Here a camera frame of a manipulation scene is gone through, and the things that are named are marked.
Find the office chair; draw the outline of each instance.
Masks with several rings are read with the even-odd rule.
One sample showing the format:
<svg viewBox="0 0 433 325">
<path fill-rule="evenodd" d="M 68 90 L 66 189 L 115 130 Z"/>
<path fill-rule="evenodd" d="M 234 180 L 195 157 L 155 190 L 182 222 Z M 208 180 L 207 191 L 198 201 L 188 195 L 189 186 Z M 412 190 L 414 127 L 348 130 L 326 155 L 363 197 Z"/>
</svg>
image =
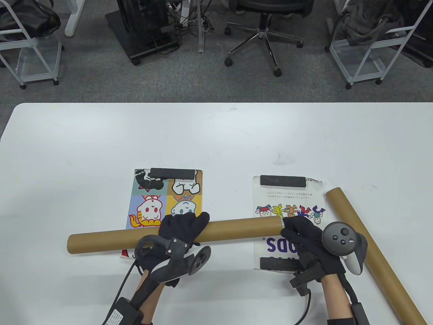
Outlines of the office chair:
<svg viewBox="0 0 433 325">
<path fill-rule="evenodd" d="M 237 10 L 245 10 L 260 13 L 260 23 L 258 28 L 247 27 L 230 22 L 227 23 L 228 26 L 224 30 L 224 34 L 226 35 L 231 35 L 232 33 L 230 26 L 253 32 L 253 34 L 227 53 L 227 57 L 224 60 L 226 67 L 230 67 L 233 64 L 233 60 L 230 56 L 236 50 L 257 37 L 264 40 L 266 47 L 268 48 L 268 52 L 274 62 L 274 76 L 281 77 L 282 72 L 278 67 L 277 60 L 275 59 L 274 53 L 272 52 L 268 35 L 278 37 L 284 41 L 295 42 L 296 47 L 298 48 L 302 48 L 304 46 L 304 39 L 281 32 L 270 31 L 268 27 L 269 23 L 271 22 L 271 17 L 273 14 L 288 15 L 290 13 L 297 13 L 302 17 L 306 17 L 311 13 L 313 9 L 313 3 L 314 0 L 229 0 L 230 11 L 234 12 Z"/>
</svg>

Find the cardboard tube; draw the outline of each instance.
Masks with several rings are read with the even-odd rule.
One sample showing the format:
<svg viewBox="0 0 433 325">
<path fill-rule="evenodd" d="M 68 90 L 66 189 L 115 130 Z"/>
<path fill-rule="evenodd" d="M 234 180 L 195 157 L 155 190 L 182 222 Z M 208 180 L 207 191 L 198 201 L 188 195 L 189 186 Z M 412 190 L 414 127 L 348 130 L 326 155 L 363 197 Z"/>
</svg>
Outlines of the cardboard tube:
<svg viewBox="0 0 433 325">
<path fill-rule="evenodd" d="M 232 239 L 277 236 L 283 228 L 280 217 L 261 217 L 209 222 L 196 241 L 228 241 Z M 68 238 L 71 254 L 104 252 L 135 248 L 146 235 L 158 234 L 159 227 L 73 234 Z"/>
<path fill-rule="evenodd" d="M 427 325 L 418 308 L 386 261 L 379 247 L 365 228 L 341 188 L 337 187 L 326 193 L 337 217 L 365 236 L 368 241 L 365 264 L 377 285 L 388 300 L 394 313 L 403 325 Z"/>
</svg>

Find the gray carpet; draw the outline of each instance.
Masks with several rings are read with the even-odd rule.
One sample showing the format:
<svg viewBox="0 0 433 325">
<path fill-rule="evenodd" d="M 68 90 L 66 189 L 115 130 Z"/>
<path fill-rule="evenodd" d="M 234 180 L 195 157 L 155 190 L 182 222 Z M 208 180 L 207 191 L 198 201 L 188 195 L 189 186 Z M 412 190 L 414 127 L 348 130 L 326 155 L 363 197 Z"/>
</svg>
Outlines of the gray carpet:
<svg viewBox="0 0 433 325">
<path fill-rule="evenodd" d="M 60 85 L 36 82 L 21 90 L 13 76 L 0 70 L 0 132 L 13 108 L 23 102 L 361 102 L 433 101 L 433 71 L 400 56 L 383 84 L 372 81 L 345 89 L 345 79 L 329 53 L 326 18 L 335 18 L 332 0 L 316 0 L 313 13 L 305 19 L 276 18 L 272 28 L 305 38 L 303 49 L 291 44 L 272 44 L 283 71 L 272 74 L 271 60 L 262 42 L 255 41 L 233 56 L 230 68 L 225 53 L 244 40 L 248 33 L 223 31 L 227 21 L 258 25 L 258 14 L 237 16 L 213 0 L 209 17 L 215 30 L 206 33 L 205 52 L 197 52 L 197 39 L 189 34 L 182 47 L 169 55 L 150 56 L 133 66 L 104 18 L 116 10 L 116 0 L 87 0 L 75 36 L 64 37 L 67 12 L 63 1 L 56 2 L 62 17 L 66 51 L 62 54 Z M 16 51 L 2 52 L 16 62 Z M 386 63 L 394 50 L 381 53 Z"/>
</svg>

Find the picture book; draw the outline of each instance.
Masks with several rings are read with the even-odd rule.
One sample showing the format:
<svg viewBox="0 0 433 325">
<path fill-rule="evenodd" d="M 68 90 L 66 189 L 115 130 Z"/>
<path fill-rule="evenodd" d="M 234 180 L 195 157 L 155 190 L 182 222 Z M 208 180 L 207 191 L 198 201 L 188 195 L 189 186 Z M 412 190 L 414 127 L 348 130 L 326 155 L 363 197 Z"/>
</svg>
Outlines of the picture book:
<svg viewBox="0 0 433 325">
<path fill-rule="evenodd" d="M 306 178 L 305 188 L 260 185 L 260 176 L 253 177 L 253 215 L 310 219 L 322 230 L 329 224 L 323 183 Z M 254 239 L 254 269 L 260 268 L 261 257 L 297 259 L 292 243 L 281 236 Z"/>
<path fill-rule="evenodd" d="M 152 178 L 149 173 L 150 169 L 134 172 L 126 229 L 159 226 L 166 215 L 201 213 L 201 170 L 195 170 L 194 180 Z M 133 259 L 133 254 L 133 249 L 123 250 L 120 257 Z"/>
</svg>

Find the black glove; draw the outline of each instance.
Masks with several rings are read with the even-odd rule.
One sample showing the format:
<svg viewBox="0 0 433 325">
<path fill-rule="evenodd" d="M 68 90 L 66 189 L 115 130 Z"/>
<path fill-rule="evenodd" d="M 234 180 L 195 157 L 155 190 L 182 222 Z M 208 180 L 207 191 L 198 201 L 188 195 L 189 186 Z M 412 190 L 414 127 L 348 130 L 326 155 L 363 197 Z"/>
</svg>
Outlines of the black glove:
<svg viewBox="0 0 433 325">
<path fill-rule="evenodd" d="M 186 214 L 171 214 L 166 215 L 159 226 L 158 235 L 165 239 L 177 238 L 189 245 L 189 248 L 194 244 L 194 240 L 200 235 L 203 229 L 209 222 L 209 214 L 202 212 L 198 217 L 195 213 L 188 212 Z M 152 271 L 159 263 L 168 260 L 170 257 L 165 253 L 166 248 L 154 244 L 153 248 L 148 250 L 148 253 L 138 258 L 138 265 L 143 270 Z"/>
<path fill-rule="evenodd" d="M 308 218 L 294 216 L 283 218 L 283 222 L 284 229 L 281 230 L 281 236 L 293 244 L 301 264 L 308 260 L 310 261 L 308 267 L 311 267 L 319 261 L 327 274 L 344 274 L 346 272 L 340 257 L 332 255 L 323 246 L 322 230 Z"/>
</svg>

